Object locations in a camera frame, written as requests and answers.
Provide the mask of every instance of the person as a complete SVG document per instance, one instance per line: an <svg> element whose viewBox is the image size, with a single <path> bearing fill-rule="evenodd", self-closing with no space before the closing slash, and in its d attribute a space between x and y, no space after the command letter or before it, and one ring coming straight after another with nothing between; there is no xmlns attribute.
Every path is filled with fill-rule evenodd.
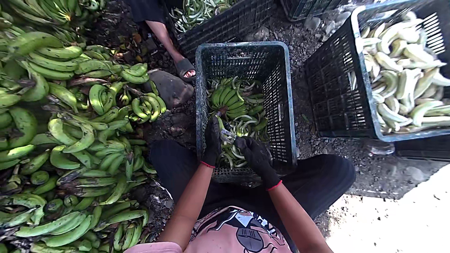
<svg viewBox="0 0 450 253"><path fill-rule="evenodd" d="M244 188L211 182L221 153L216 117L207 124L205 141L200 162L173 140L153 143L149 159L175 207L156 243L126 253L332 252L313 219L354 182L350 161L321 154L298 160L297 170L280 178L261 142L237 137L234 144L262 179L261 186Z"/></svg>
<svg viewBox="0 0 450 253"><path fill-rule="evenodd" d="M183 9L183 0L167 0L167 3L179 9ZM183 81L195 79L195 69L173 45L169 32L164 23L164 9L158 0L128 0L133 14L133 20L139 25L148 25L158 40L164 45L171 55L178 75Z"/></svg>

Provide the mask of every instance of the black glove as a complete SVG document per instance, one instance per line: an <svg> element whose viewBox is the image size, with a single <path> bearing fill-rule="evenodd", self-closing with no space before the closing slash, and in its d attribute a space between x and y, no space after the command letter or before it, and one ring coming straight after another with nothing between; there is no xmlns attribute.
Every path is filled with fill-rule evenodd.
<svg viewBox="0 0 450 253"><path fill-rule="evenodd" d="M234 145L241 150L250 168L261 177L267 190L281 182L270 165L270 153L262 142L251 137L236 137Z"/></svg>
<svg viewBox="0 0 450 253"><path fill-rule="evenodd" d="M202 163L209 167L216 166L216 160L222 151L219 120L213 116L209 119L205 129L205 153L202 157Z"/></svg>

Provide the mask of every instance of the white pavement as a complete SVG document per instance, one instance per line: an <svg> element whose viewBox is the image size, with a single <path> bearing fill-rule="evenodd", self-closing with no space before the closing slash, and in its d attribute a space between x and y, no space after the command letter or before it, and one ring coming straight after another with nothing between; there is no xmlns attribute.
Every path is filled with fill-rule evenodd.
<svg viewBox="0 0 450 253"><path fill-rule="evenodd" d="M344 195L329 209L335 253L450 252L450 165L399 200Z"/></svg>

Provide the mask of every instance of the foot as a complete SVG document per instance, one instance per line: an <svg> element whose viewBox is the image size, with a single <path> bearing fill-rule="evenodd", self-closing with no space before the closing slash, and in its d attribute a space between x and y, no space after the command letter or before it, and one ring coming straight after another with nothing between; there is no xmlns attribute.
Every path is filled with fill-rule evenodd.
<svg viewBox="0 0 450 253"><path fill-rule="evenodd" d="M177 64L179 61L181 61L182 59L184 59L185 57L182 55L176 55L176 56L172 56L173 61L175 62L175 64ZM186 74L184 74L185 78L189 78L189 77L193 77L195 76L195 70L191 69L188 72L186 72Z"/></svg>

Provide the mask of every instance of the red glove cuff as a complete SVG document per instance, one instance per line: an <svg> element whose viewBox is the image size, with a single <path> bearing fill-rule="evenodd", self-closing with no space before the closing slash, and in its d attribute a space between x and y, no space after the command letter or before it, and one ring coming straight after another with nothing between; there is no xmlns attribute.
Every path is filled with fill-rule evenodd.
<svg viewBox="0 0 450 253"><path fill-rule="evenodd" d="M280 184L281 184L281 182L283 182L283 180L280 180L280 182L278 182L278 184L276 184L276 185L274 185L274 186L272 186L272 187L270 187L269 189L267 189L266 191L270 191L270 190L273 190L273 189L275 189L277 186L279 186Z"/></svg>
<svg viewBox="0 0 450 253"><path fill-rule="evenodd" d="M201 162L201 163L203 163L204 165L206 165L206 166L210 167L210 168L215 168L215 166L211 166L211 165L209 165L209 164L205 163L204 161L200 161L200 162Z"/></svg>

